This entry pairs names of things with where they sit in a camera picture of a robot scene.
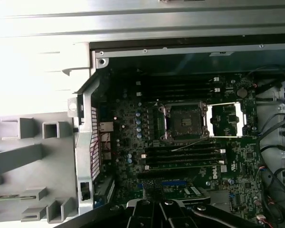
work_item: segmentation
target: cpu socket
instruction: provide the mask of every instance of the cpu socket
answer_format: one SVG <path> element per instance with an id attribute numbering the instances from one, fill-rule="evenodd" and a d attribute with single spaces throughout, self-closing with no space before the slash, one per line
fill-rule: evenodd
<path id="1" fill-rule="evenodd" d="M 162 141 L 190 142 L 208 136 L 207 106 L 203 102 L 172 103 L 160 106 L 165 117 L 165 134 Z"/>

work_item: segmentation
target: silver metal sheet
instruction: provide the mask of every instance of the silver metal sheet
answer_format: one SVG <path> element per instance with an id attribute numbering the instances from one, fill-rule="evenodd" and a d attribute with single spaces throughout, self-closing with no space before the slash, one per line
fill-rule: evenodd
<path id="1" fill-rule="evenodd" d="M 285 0 L 0 1 L 0 38 L 88 42 L 265 33 L 285 33 Z"/>

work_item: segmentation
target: screw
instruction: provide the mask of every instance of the screw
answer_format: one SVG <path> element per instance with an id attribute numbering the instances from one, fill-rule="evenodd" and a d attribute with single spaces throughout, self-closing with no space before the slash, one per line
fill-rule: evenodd
<path id="1" fill-rule="evenodd" d="M 118 209 L 119 209 L 119 206 L 117 206 L 117 205 L 110 208 L 110 210 L 118 210 Z"/>
<path id="2" fill-rule="evenodd" d="M 165 204 L 166 204 L 166 205 L 172 205 L 172 204 L 173 204 L 173 201 L 172 201 L 172 200 L 166 200 L 166 201 L 165 201 Z"/>
<path id="3" fill-rule="evenodd" d="M 234 185 L 234 180 L 233 179 L 228 179 L 228 183 L 230 184 L 230 185 Z"/>
<path id="4" fill-rule="evenodd" d="M 143 205 L 149 205 L 149 204 L 150 204 L 150 201 L 144 200 L 144 201 L 142 202 L 142 204 L 143 204 Z"/>
<path id="5" fill-rule="evenodd" d="M 71 103 L 68 108 L 69 108 L 69 110 L 74 112 L 77 110 L 77 105 L 75 103 Z"/>
<path id="6" fill-rule="evenodd" d="M 206 207 L 201 205 L 201 206 L 198 206 L 197 209 L 200 211 L 205 211 Z"/>

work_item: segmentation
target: cable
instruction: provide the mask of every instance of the cable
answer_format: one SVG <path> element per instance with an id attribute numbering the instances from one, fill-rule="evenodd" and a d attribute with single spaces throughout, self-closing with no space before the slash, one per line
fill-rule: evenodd
<path id="1" fill-rule="evenodd" d="M 282 103 L 282 104 L 284 104 L 285 105 L 285 101 L 284 100 L 282 100 L 282 99 L 276 99 L 276 100 L 274 100 L 273 98 L 260 98 L 260 97 L 256 97 L 256 101 L 264 101 L 264 102 L 274 102 L 274 101 L 276 101 L 276 102 L 279 102 L 279 103 Z"/>
<path id="2" fill-rule="evenodd" d="M 272 115 L 271 117 L 269 117 L 269 118 L 266 120 L 265 124 L 263 125 L 263 127 L 262 127 L 262 129 L 261 129 L 261 133 L 264 131 L 264 129 L 266 128 L 267 124 L 269 124 L 269 122 L 270 122 L 273 118 L 275 118 L 276 116 L 278 116 L 278 115 L 283 115 L 283 116 L 285 116 L 285 113 L 276 113 L 276 114 Z"/>
<path id="3" fill-rule="evenodd" d="M 264 211 L 268 213 L 266 216 L 275 223 L 283 223 L 285 221 L 285 209 L 266 195 L 264 190 L 261 191 L 261 198 Z"/>
<path id="4" fill-rule="evenodd" d="M 264 139 L 267 135 L 269 135 L 271 132 L 274 132 L 276 129 L 278 129 L 279 127 L 282 127 L 285 124 L 285 119 L 275 125 L 273 125 L 272 127 L 270 127 L 267 131 L 265 131 L 259 138 L 258 138 L 258 142 L 260 142 L 262 139 Z"/>
<path id="5" fill-rule="evenodd" d="M 256 72 L 256 71 L 259 71 L 259 70 L 262 70 L 262 69 L 265 69 L 265 68 L 273 68 L 273 67 L 278 68 L 278 70 L 279 70 L 279 71 L 284 75 L 284 77 L 285 77 L 285 71 L 284 71 L 284 70 L 282 69 L 282 67 L 281 67 L 280 65 L 278 65 L 278 64 L 271 64 L 271 65 L 261 66 L 261 67 L 259 67 L 259 68 L 257 68 L 257 69 L 254 69 L 254 70 L 248 72 L 248 74 L 246 75 L 246 77 L 250 76 L 252 73 L 254 73 L 254 72 Z"/>
<path id="6" fill-rule="evenodd" d="M 277 169 L 275 172 L 274 172 L 274 175 L 277 177 L 282 171 L 285 171 L 285 168 L 280 168 L 280 169 Z M 275 179 L 271 179 L 271 182 L 270 184 L 268 185 L 268 189 L 274 184 L 275 182 Z"/>
<path id="7" fill-rule="evenodd" d="M 258 168 L 257 172 L 256 172 L 256 177 L 255 177 L 255 183 L 256 183 L 256 189 L 258 192 L 260 192 L 260 188 L 258 187 L 258 182 L 257 182 L 257 177 L 258 177 L 258 174 L 260 173 L 261 170 L 264 170 L 265 166 L 261 166 Z"/>
<path id="8" fill-rule="evenodd" d="M 263 147 L 261 150 L 260 150 L 260 158 L 262 160 L 262 162 L 265 164 L 265 161 L 264 161 L 264 157 L 262 155 L 262 152 L 264 152 L 265 150 L 268 150 L 270 148 L 278 148 L 280 150 L 284 150 L 285 147 L 281 146 L 281 145 L 270 145 L 270 146 L 266 146 L 266 147 Z M 278 179 L 277 176 L 274 175 L 274 173 L 268 168 L 268 166 L 266 167 L 267 171 L 270 173 L 270 175 L 272 176 L 273 179 L 275 179 L 275 181 L 280 185 L 280 187 L 282 188 L 283 192 L 285 193 L 285 185 Z"/>
<path id="9" fill-rule="evenodd" d="M 201 142 L 201 141 L 204 141 L 204 140 L 205 140 L 205 139 L 207 139 L 207 138 L 208 138 L 208 137 L 205 137 L 205 138 L 202 138 L 201 140 L 196 141 L 196 142 L 194 142 L 194 143 L 191 143 L 191 144 L 189 144 L 189 145 L 187 145 L 187 146 L 183 146 L 183 147 L 180 147 L 180 148 L 177 148 L 177 149 L 171 150 L 171 152 L 175 152 L 175 151 L 178 151 L 178 150 L 184 149 L 184 148 L 186 148 L 186 147 L 188 147 L 188 146 L 192 146 L 192 145 L 197 144 L 197 143 L 199 143 L 199 142 Z"/>

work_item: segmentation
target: motherboard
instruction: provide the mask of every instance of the motherboard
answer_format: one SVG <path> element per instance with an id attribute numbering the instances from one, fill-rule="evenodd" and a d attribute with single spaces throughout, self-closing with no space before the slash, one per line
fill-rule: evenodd
<path id="1" fill-rule="evenodd" d="M 209 203 L 254 221 L 261 211 L 256 180 L 255 85 L 241 74 L 113 75 L 99 102 L 102 174 L 107 200 L 125 205 L 156 181 L 166 199 Z M 101 205 L 95 198 L 95 205 Z"/>

